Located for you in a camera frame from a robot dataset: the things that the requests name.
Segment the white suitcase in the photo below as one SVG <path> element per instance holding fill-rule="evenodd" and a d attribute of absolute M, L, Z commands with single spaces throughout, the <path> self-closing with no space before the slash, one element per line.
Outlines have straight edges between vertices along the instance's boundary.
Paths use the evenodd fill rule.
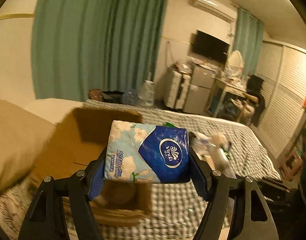
<path fill-rule="evenodd" d="M 191 76 L 169 69 L 166 75 L 164 104 L 171 109 L 182 110 L 190 87 Z"/>

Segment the green curtain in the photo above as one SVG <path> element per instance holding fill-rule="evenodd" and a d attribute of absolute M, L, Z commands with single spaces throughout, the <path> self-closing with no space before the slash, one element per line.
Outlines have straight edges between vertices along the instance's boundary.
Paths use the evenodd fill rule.
<path fill-rule="evenodd" d="M 38 0 L 32 29 L 39 99 L 84 101 L 153 80 L 167 0 Z"/>

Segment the wooden chair with clothes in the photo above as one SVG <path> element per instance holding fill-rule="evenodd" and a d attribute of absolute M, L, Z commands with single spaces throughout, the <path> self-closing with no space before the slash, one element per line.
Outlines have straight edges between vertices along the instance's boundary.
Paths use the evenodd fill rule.
<path fill-rule="evenodd" d="M 258 126 L 261 115 L 265 110 L 265 99 L 261 94 L 264 80 L 256 75 L 251 75 L 246 83 L 245 100 L 233 100 L 231 102 L 237 108 L 237 122 Z"/>

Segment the oval vanity mirror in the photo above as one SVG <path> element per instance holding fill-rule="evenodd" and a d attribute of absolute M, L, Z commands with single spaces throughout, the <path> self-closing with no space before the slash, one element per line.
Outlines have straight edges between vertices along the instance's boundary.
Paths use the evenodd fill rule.
<path fill-rule="evenodd" d="M 234 50 L 228 57 L 226 64 L 226 72 L 229 77 L 240 78 L 244 68 L 242 54 L 238 50 Z"/>

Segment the blue Vinda tissue pack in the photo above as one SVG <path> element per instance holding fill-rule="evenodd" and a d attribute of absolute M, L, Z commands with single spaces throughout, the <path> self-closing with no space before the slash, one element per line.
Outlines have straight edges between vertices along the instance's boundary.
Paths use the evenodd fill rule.
<path fill-rule="evenodd" d="M 104 178 L 128 183 L 190 181 L 189 133 L 185 128 L 114 120 Z"/>

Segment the white air conditioner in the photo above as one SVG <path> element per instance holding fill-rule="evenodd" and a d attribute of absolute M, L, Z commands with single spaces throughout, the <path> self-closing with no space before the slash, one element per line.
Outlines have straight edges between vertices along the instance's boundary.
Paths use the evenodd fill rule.
<path fill-rule="evenodd" d="M 193 5 L 229 23 L 237 18 L 237 12 L 215 0 L 194 0 Z"/>

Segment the tan pillow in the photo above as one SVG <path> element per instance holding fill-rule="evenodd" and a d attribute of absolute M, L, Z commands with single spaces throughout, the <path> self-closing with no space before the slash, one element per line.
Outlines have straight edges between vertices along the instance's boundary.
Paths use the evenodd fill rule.
<path fill-rule="evenodd" d="M 0 193 L 28 174 L 54 129 L 51 122 L 0 99 Z"/>

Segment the black wall television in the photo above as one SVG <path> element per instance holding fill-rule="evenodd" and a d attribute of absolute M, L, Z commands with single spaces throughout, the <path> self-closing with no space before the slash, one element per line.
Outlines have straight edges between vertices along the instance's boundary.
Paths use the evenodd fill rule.
<path fill-rule="evenodd" d="M 225 64 L 228 49 L 228 43 L 198 30 L 191 51 L 218 63 Z"/>

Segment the silver mini fridge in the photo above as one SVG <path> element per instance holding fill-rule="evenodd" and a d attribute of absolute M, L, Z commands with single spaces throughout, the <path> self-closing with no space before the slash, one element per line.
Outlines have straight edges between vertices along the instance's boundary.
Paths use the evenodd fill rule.
<path fill-rule="evenodd" d="M 189 114 L 202 114 L 213 83 L 214 75 L 212 70 L 194 66 L 183 112 Z"/>

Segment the brown cardboard box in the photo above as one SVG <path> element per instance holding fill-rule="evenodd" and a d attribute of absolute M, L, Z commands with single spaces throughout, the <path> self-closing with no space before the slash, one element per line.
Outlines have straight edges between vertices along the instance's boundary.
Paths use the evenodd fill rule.
<path fill-rule="evenodd" d="M 35 183 L 39 185 L 45 176 L 62 179 L 85 169 L 107 146 L 113 120 L 141 123 L 143 117 L 134 110 L 88 107 L 68 113 L 33 165 Z M 109 180 L 90 205 L 99 224 L 136 226 L 151 216 L 151 185 Z"/>

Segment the large water bottle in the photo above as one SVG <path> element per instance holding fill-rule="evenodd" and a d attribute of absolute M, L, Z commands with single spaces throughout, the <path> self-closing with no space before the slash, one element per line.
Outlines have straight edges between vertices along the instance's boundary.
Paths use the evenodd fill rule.
<path fill-rule="evenodd" d="M 150 80 L 145 80 L 138 93 L 138 103 L 143 107 L 154 105 L 154 84 Z"/>

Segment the louvered wardrobe doors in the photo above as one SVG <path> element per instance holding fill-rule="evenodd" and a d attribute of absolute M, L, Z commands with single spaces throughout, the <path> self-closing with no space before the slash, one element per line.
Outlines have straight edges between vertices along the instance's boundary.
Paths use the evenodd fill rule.
<path fill-rule="evenodd" d="M 265 110 L 259 135 L 275 158 L 286 151 L 304 116 L 306 50 L 282 42 L 264 41 L 256 67 L 263 79 Z"/>

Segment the white dressing table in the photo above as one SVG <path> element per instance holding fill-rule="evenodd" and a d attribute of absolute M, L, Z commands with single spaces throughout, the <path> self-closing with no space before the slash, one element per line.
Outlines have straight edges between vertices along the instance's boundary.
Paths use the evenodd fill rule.
<path fill-rule="evenodd" d="M 218 92 L 221 92 L 220 98 L 218 100 L 218 104 L 216 106 L 215 111 L 212 112 L 211 104 L 212 104 L 213 98 L 216 96 Z M 212 114 L 213 118 L 216 118 L 220 111 L 221 105 L 224 102 L 226 94 L 232 94 L 235 96 L 239 96 L 241 98 L 245 98 L 244 93 L 246 93 L 245 87 L 237 87 L 232 84 L 229 84 L 226 81 L 223 81 L 222 79 L 215 78 L 204 110 L 207 113 Z"/>

